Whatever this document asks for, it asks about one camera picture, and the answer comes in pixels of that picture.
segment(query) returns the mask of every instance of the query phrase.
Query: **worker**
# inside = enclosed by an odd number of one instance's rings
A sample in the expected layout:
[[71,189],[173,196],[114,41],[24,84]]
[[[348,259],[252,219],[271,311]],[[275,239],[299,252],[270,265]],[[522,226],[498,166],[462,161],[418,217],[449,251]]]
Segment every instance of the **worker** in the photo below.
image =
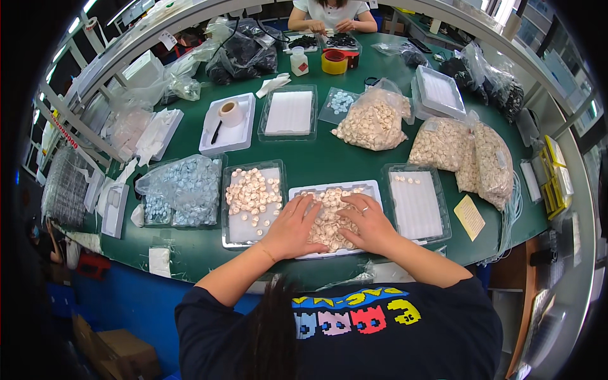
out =
[[46,229],[49,231],[48,233],[40,231],[35,220],[30,219],[26,223],[26,235],[30,244],[45,263],[63,264],[61,247],[53,235],[53,226],[49,219],[46,220]]
[[324,36],[327,35],[326,28],[339,33],[378,31],[367,3],[353,0],[294,0],[287,27],[291,30],[310,29]]
[[[480,281],[462,266],[400,236],[369,196],[342,197],[358,234],[337,232],[383,255],[416,282],[335,286],[295,294],[272,282],[248,315],[233,306],[274,264],[324,244],[307,242],[320,203],[298,196],[266,236],[210,271],[175,309],[182,379],[492,379],[502,326]],[[336,264],[351,259],[332,258]],[[315,265],[313,262],[301,265]]]

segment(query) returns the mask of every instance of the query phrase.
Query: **white tape roll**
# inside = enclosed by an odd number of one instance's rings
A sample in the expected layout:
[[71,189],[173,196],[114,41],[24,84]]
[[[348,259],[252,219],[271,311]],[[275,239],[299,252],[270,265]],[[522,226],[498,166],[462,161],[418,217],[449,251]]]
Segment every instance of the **white tape roll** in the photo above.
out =
[[231,128],[239,125],[243,121],[243,112],[238,106],[238,102],[230,100],[219,107],[218,116],[222,120],[222,126]]

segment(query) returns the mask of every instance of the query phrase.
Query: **floor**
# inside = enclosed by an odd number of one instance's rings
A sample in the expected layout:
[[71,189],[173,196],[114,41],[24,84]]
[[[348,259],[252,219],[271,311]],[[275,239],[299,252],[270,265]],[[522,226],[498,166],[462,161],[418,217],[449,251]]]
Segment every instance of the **floor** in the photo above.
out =
[[[104,330],[126,328],[156,349],[163,378],[178,371],[178,335],[173,310],[193,284],[156,276],[112,262],[104,281],[74,272],[78,303]],[[235,310],[246,314],[260,296],[246,294]]]

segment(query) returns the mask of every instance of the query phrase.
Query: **cable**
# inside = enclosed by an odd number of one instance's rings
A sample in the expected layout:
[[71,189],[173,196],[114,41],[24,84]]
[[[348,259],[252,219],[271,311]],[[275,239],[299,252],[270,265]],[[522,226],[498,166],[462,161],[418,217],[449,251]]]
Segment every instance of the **cable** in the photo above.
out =
[[232,38],[232,36],[234,36],[234,34],[237,32],[237,28],[238,28],[238,20],[239,20],[239,19],[237,18],[237,23],[234,25],[234,30],[232,31],[232,34],[231,34],[231,35],[230,35],[228,38],[226,38],[226,39],[224,40],[224,42],[222,42],[221,44],[219,44],[218,48],[217,48],[217,49],[215,49],[215,51],[213,52],[213,55],[211,56],[211,60],[212,60],[212,59],[213,59],[213,57],[215,57],[215,55],[216,55],[216,54],[219,52],[220,48],[221,48],[222,46],[224,46],[224,44],[226,43],[226,41],[228,41],[229,39],[231,39],[231,38]]
[[281,35],[283,35],[283,37],[287,38],[287,40],[280,40],[280,39],[278,39],[277,37],[275,37],[275,36],[271,35],[270,33],[268,33],[268,32],[266,31],[266,29],[264,29],[264,28],[262,27],[262,25],[260,25],[260,20],[255,19],[255,22],[257,22],[258,27],[259,27],[259,28],[262,30],[262,32],[264,32],[264,33],[266,33],[267,35],[269,35],[269,36],[273,37],[275,41],[278,41],[278,42],[284,42],[284,43],[289,43],[289,42],[291,42],[291,40],[290,40],[290,39],[289,39],[289,38],[288,38],[288,37],[285,35],[285,33],[283,33],[283,31],[282,31],[282,30],[279,30],[279,32],[281,32]]
[[515,222],[522,216],[523,210],[523,198],[522,198],[522,184],[519,179],[519,176],[513,170],[513,194],[511,195],[511,199],[505,204],[505,209],[502,211],[502,228],[500,230],[500,244],[498,248],[498,253],[496,255],[487,258],[485,260],[480,261],[477,265],[486,266],[490,263],[495,263],[502,258],[508,257],[511,254],[511,249],[505,256],[503,254],[506,252],[507,247],[511,246],[511,229]]

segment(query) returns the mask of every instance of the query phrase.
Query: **label sticker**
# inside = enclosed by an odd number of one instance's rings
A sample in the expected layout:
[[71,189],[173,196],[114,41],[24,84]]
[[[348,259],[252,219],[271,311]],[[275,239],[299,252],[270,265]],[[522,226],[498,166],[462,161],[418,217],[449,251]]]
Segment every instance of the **label sticker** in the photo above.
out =
[[161,35],[158,36],[158,39],[167,48],[167,50],[171,50],[173,46],[178,43],[175,37],[166,30],[162,31]]
[[501,169],[506,168],[505,153],[503,153],[502,150],[496,151],[496,159],[498,160],[498,166],[500,166]]
[[436,131],[437,130],[437,123],[436,122],[428,122],[426,123],[426,125],[424,126],[424,130],[425,131]]

